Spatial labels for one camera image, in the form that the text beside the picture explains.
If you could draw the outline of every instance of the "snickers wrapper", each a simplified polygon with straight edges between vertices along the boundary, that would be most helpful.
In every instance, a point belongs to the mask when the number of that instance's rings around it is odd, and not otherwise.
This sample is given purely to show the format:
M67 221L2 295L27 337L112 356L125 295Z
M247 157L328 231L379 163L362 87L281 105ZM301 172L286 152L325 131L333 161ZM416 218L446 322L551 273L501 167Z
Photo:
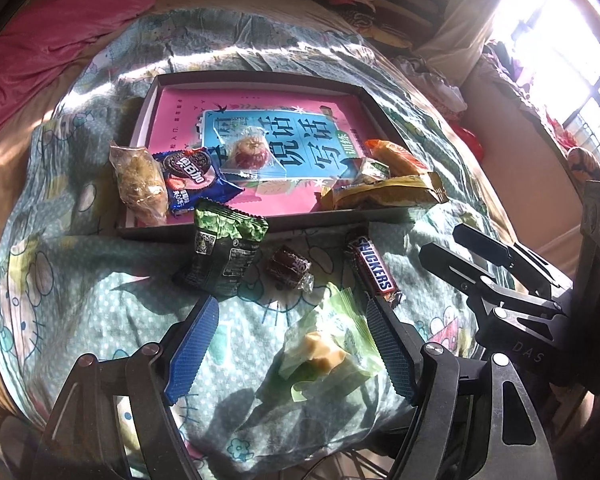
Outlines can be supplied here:
M351 232L345 250L366 293L370 297L382 296L391 308L395 308L402 292L369 236L360 230Z

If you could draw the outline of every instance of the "oreo package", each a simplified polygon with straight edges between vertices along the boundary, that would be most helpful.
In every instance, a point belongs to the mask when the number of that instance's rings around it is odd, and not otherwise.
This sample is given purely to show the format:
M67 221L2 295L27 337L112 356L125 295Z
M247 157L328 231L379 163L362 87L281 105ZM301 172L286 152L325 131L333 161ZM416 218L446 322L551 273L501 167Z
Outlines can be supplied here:
M382 296L391 308L395 308L400 303L402 291L368 234L360 229L350 232L347 235L345 253L366 293L372 298Z
M169 210L175 216L195 208L201 198L229 202L242 188L224 179L206 148L155 153L167 187Z

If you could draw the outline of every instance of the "curtain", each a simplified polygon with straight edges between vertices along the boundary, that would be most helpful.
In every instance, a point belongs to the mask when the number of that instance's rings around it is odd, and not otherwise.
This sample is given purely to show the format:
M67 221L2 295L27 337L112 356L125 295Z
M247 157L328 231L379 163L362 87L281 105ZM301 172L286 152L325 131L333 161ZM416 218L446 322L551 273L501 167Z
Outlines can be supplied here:
M450 0L445 21L436 35L415 53L460 86L475 66L491 35L493 17L501 0Z

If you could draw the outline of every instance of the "bed sheet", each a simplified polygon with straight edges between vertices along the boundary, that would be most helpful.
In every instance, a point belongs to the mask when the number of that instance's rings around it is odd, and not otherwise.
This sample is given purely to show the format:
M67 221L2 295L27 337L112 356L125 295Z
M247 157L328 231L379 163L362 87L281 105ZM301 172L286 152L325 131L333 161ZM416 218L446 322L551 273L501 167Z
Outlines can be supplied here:
M414 153L440 172L452 199L416 225L370 227L406 292L398 316L425 338L443 337L457 352L471 353L475 322L461 295L417 262L423 243L451 244L459 221L493 234L479 192L485 184L438 120L413 105L387 63L354 34L218 8L175 9L141 18L109 44L33 131L24 191L0 240L0 374L31 420L43 423L78 355L133 352L159 339L194 304L194 296L170 282L187 248L107 237L116 202L107 153L111 139L132 129L153 76L217 69L309 73L360 84L374 95ZM496 215L506 227L497 208ZM260 386L288 325L320 301L327 281L355 286L342 261L342 232L296 233L293 243L319 267L315 294L282 297L260 279L261 263L252 267L238 297L223 302L196 383L174 409L206 476L297 463L359 441L408 409L385 373L346 397L263 402ZM133 447L132 417L120 406Z

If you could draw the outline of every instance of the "pink pillow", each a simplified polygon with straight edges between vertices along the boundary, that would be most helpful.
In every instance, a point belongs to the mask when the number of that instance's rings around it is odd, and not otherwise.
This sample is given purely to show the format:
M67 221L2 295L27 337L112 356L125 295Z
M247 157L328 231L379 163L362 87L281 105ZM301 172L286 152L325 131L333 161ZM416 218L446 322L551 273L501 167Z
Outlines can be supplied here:
M0 128L83 48L155 0L36 0L0 34Z

